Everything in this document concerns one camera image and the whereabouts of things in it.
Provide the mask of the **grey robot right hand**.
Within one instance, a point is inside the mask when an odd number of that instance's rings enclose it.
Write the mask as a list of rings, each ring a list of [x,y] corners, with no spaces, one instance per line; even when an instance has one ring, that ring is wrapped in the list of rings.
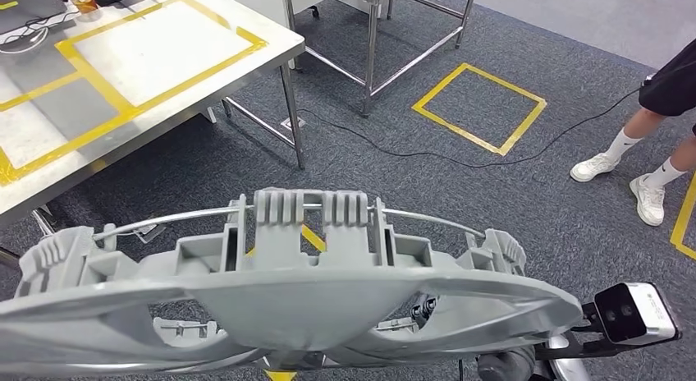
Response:
[[[411,308],[410,316],[417,329],[430,319],[437,305],[437,297],[421,294],[417,304]],[[499,351],[479,355],[476,358],[477,373],[481,380],[529,380],[535,369],[534,346],[517,347],[510,351]]]

